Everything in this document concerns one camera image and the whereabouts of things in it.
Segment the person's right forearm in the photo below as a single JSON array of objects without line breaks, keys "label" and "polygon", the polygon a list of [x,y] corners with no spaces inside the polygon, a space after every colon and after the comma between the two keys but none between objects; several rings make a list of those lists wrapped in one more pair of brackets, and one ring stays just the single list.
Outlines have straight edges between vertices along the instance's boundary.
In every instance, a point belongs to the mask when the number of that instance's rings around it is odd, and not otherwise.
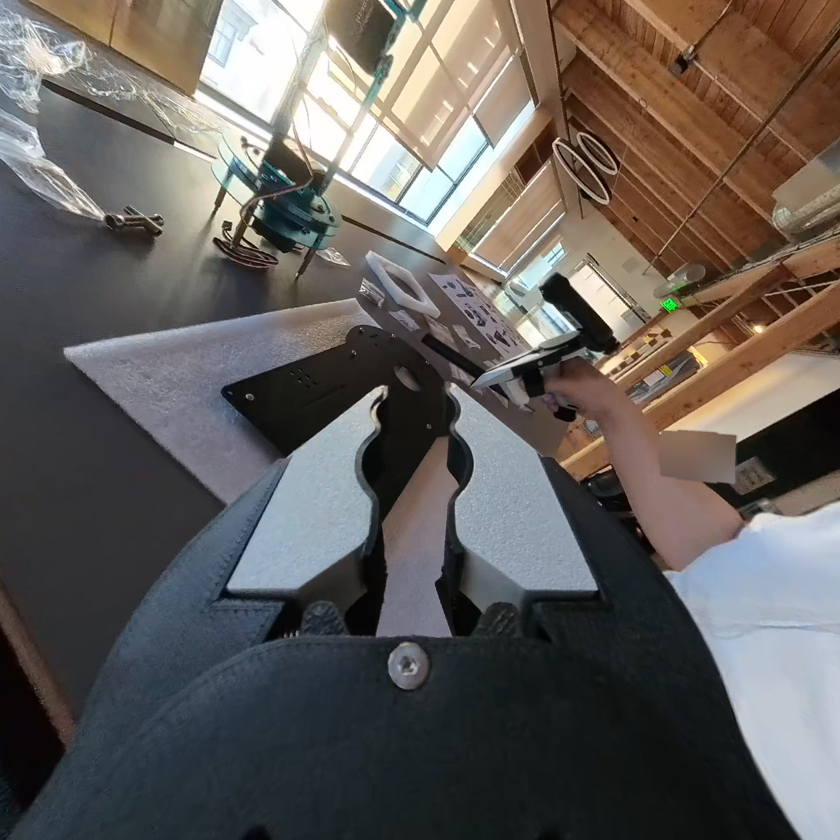
[{"label": "person's right forearm", "polygon": [[662,474],[658,432],[624,393],[607,401],[595,420],[636,519],[670,570],[684,571],[738,537],[743,519],[714,490]]}]

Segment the printed instruction manual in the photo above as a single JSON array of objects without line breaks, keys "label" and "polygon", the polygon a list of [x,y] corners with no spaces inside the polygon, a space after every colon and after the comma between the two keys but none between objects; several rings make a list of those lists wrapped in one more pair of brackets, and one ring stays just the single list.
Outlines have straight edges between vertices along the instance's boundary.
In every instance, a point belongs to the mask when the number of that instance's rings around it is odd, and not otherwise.
[{"label": "printed instruction manual", "polygon": [[[524,354],[529,349],[525,339],[515,330],[484,293],[468,280],[452,274],[429,274],[423,279],[424,287],[439,309],[435,319],[448,327],[457,350],[479,364],[484,370],[511,357]],[[470,335],[482,344],[480,350],[466,347],[453,331],[453,325],[465,327]]]}]

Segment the person's white shirt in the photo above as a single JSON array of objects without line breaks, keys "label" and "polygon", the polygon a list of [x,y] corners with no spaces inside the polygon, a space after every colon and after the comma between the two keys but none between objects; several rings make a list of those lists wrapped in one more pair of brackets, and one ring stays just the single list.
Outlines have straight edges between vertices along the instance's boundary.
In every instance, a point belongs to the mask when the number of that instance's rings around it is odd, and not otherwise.
[{"label": "person's white shirt", "polygon": [[801,838],[839,838],[839,505],[762,513],[667,571]]}]

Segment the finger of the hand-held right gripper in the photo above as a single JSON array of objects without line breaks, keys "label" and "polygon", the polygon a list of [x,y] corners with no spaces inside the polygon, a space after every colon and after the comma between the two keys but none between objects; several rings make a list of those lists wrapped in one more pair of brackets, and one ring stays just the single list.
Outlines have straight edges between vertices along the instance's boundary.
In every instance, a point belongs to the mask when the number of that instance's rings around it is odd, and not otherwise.
[{"label": "finger of the hand-held right gripper", "polygon": [[564,360],[573,358],[583,349],[581,331],[562,333],[559,337],[543,342],[536,349],[511,357],[483,371],[471,382],[471,388],[482,390],[501,386],[525,375],[549,370]]}]

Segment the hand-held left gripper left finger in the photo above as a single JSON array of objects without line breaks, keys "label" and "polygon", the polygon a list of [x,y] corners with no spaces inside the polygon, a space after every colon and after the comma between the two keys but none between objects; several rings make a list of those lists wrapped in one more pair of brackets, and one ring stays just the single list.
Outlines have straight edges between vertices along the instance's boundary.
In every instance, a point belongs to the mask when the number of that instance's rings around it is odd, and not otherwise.
[{"label": "hand-held left gripper left finger", "polygon": [[388,393],[376,386],[289,457],[228,579],[229,595],[301,609],[329,601],[345,613],[367,592],[378,500],[362,461],[382,430],[377,412]]}]

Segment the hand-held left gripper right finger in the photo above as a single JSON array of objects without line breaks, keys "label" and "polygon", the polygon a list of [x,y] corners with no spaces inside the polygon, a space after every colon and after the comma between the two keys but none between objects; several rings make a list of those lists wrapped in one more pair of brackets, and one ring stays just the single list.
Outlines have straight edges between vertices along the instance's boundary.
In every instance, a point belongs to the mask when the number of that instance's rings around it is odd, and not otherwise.
[{"label": "hand-held left gripper right finger", "polygon": [[452,506],[458,592],[480,610],[596,597],[595,577],[537,450],[457,384],[446,384],[445,393],[454,410],[451,438],[466,456]]}]

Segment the black desk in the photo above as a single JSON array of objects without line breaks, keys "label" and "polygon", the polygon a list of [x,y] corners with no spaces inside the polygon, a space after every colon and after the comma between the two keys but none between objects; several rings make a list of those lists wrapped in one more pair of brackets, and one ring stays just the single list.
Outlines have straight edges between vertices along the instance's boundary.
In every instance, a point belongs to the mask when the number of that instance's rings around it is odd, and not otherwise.
[{"label": "black desk", "polygon": [[238,205],[201,155],[42,89],[47,157],[107,211],[162,214],[164,234],[113,233],[48,205],[2,165],[2,587],[54,715],[77,721],[144,593],[189,539],[277,459],[223,385],[341,343],[373,319],[365,256],[431,281],[459,273],[431,236],[336,183],[350,265],[281,255],[261,274],[213,238]]}]

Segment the grey foam sheet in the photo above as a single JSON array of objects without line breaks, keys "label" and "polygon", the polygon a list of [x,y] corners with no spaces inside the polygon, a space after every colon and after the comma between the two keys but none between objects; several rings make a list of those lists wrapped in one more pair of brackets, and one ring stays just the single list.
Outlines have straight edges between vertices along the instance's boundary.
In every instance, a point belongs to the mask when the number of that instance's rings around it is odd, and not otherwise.
[{"label": "grey foam sheet", "polygon": [[364,557],[367,592],[346,612],[329,601],[301,609],[275,598],[226,592],[228,579],[282,475],[282,457],[222,396],[222,387],[337,347],[352,328],[379,327],[356,300],[274,312],[172,331],[84,344],[66,357],[219,500],[240,498],[268,469],[276,476],[257,503],[217,586],[233,606],[280,606],[283,637],[316,633],[468,635],[485,610],[457,590],[461,559],[452,524],[453,498],[466,477],[466,452],[448,432],[435,440]]}]

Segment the metal cross wrench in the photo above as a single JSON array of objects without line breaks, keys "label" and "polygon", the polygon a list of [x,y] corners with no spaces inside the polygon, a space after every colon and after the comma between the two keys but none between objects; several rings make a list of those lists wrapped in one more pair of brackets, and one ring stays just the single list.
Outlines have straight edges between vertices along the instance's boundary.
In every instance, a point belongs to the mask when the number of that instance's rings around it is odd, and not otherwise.
[{"label": "metal cross wrench", "polygon": [[142,231],[152,238],[162,236],[165,227],[162,215],[147,215],[131,205],[127,205],[120,213],[105,213],[103,222],[113,233]]}]

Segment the person's right hand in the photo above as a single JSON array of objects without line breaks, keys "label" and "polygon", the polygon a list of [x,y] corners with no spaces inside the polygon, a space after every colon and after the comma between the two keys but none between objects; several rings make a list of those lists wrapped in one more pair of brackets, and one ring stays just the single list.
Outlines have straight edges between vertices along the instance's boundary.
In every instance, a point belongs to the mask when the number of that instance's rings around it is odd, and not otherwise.
[{"label": "person's right hand", "polygon": [[635,405],[614,382],[581,358],[568,359],[542,373],[544,396],[551,413],[574,411],[601,428],[629,418]]}]

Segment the silver ventilation duct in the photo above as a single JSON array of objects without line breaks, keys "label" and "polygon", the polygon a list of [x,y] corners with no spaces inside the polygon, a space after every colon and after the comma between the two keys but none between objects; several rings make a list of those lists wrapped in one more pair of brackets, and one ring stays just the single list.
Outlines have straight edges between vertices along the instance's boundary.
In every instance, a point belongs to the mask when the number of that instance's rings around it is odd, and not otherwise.
[{"label": "silver ventilation duct", "polygon": [[839,139],[773,191],[771,223],[795,237],[816,232],[839,217]]}]

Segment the clear plastic wrap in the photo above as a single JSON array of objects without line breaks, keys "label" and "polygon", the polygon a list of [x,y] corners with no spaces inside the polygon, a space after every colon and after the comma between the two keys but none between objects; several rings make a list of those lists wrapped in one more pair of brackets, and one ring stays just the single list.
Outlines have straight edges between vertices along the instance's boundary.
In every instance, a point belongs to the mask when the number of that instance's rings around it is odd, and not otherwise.
[{"label": "clear plastic wrap", "polygon": [[[136,70],[116,64],[104,48],[82,35],[30,16],[2,2],[2,104],[39,115],[50,91],[188,153],[213,160],[224,130],[199,103]],[[105,212],[58,164],[51,161],[34,124],[2,109],[2,164],[53,207],[104,224]]]}]

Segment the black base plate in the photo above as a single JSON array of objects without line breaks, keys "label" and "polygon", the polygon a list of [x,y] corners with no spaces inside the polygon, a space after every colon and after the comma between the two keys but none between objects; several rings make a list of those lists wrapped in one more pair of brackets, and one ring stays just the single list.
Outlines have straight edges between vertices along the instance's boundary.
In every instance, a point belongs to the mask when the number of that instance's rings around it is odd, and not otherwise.
[{"label": "black base plate", "polygon": [[385,519],[448,432],[445,381],[411,344],[378,327],[354,327],[341,345],[226,384],[221,394],[288,457],[381,385],[381,433],[362,469]]}]

